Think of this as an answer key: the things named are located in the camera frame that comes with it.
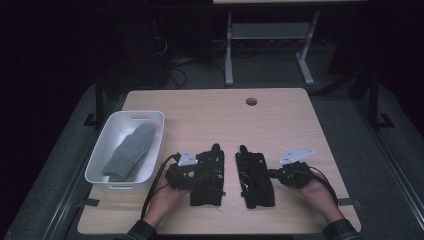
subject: gray fabric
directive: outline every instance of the gray fabric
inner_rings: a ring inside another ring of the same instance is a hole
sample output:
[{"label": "gray fabric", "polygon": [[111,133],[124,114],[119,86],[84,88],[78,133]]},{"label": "gray fabric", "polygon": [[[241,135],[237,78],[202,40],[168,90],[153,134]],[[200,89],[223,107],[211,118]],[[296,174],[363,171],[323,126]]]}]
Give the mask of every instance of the gray fabric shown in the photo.
[{"label": "gray fabric", "polygon": [[125,137],[115,149],[112,158],[103,169],[103,174],[110,176],[111,181],[125,181],[133,167],[148,151],[155,136],[155,126],[146,122]]}]

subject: person's left hand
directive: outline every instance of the person's left hand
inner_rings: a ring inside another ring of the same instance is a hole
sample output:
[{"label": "person's left hand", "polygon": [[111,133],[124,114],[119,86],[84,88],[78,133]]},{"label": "person's left hand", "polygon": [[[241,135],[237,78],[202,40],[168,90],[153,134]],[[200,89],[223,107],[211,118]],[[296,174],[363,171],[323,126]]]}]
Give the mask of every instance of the person's left hand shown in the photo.
[{"label": "person's left hand", "polygon": [[149,208],[143,221],[157,228],[162,219],[172,211],[178,201],[191,192],[191,190],[178,190],[168,185],[168,180],[165,178],[166,171],[160,177],[155,191],[157,191],[150,200]]}]

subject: person's right hand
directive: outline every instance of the person's right hand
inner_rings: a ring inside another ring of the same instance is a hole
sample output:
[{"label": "person's right hand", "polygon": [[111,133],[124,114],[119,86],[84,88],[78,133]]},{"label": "person's right hand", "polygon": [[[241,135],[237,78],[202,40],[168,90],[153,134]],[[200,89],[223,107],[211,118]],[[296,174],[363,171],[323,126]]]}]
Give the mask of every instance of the person's right hand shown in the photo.
[{"label": "person's right hand", "polygon": [[[323,178],[323,176],[319,173],[315,173],[315,175]],[[286,187],[299,193],[306,200],[309,206],[317,210],[324,217],[328,224],[345,218],[339,207],[334,202],[330,192],[317,180],[312,179],[308,185],[301,189],[289,186]]]}]

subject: human hand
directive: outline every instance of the human hand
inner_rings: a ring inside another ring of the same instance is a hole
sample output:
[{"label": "human hand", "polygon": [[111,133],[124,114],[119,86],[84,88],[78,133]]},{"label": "human hand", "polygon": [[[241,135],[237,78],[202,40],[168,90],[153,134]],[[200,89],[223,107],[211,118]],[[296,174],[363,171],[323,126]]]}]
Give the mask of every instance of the human hand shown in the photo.
[{"label": "human hand", "polygon": [[[322,174],[314,173],[320,178]],[[325,186],[315,179],[312,179],[306,186],[301,189],[286,186],[287,188],[299,193],[315,210],[317,210],[330,224],[336,220],[344,219],[342,212],[334,202],[333,197]]]},{"label": "human hand", "polygon": [[157,228],[162,219],[172,211],[178,201],[191,190],[174,189],[168,184],[165,178],[166,171],[163,172],[156,185],[156,193],[150,200],[149,209],[143,221],[150,226]]}]

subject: round hole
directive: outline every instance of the round hole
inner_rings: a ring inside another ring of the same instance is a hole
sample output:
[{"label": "round hole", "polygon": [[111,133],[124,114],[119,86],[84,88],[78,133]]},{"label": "round hole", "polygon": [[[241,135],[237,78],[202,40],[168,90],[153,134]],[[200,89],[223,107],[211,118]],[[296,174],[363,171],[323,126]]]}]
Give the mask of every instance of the round hole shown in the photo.
[{"label": "round hole", "polygon": [[246,104],[249,106],[255,106],[256,104],[258,104],[258,100],[256,100],[255,98],[248,98],[246,99]]}]

